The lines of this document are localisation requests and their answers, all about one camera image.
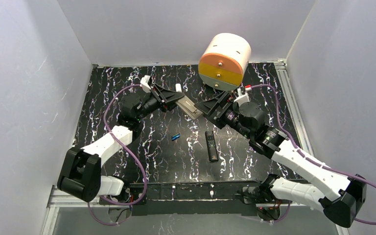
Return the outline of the white air conditioner remote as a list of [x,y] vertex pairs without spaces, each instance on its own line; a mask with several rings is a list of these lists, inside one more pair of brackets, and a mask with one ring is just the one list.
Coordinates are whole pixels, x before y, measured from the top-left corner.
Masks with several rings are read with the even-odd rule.
[[190,100],[187,96],[182,97],[176,101],[176,104],[181,108],[192,120],[198,119],[203,115],[199,109],[194,106],[194,102]]

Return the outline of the black tv remote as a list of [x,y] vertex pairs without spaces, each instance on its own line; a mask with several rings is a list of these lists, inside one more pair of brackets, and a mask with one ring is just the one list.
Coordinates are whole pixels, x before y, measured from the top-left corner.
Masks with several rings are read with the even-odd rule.
[[216,143],[215,143],[213,131],[206,131],[205,137],[206,137],[206,144],[207,144],[207,150],[208,150],[208,155],[209,155],[209,161],[210,162],[217,162],[219,160],[219,158],[218,158],[218,152],[217,152],[217,149],[216,149]]

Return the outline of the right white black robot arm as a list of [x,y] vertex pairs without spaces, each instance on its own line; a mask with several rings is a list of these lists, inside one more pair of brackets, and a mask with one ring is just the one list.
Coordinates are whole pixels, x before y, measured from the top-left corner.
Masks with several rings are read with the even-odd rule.
[[319,210],[336,225],[349,228],[366,199],[366,184],[329,171],[327,166],[295,147],[293,139],[267,125],[259,105],[234,99],[229,92],[196,103],[195,108],[218,128],[229,126],[243,135],[257,153],[278,162],[308,181],[301,184],[271,175],[259,187],[261,196],[294,201]]

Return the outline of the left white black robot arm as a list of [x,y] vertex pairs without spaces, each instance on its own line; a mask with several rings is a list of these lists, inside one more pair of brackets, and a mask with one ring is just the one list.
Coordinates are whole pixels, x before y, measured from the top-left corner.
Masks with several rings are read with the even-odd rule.
[[121,149],[129,152],[127,145],[141,133],[141,120],[155,110],[171,111],[185,94],[181,89],[165,89],[155,83],[142,82],[146,93],[143,98],[137,93],[124,96],[117,124],[108,128],[107,134],[84,147],[72,147],[66,152],[57,182],[57,188],[84,202],[97,196],[119,196],[125,187],[122,179],[103,176],[102,166]]

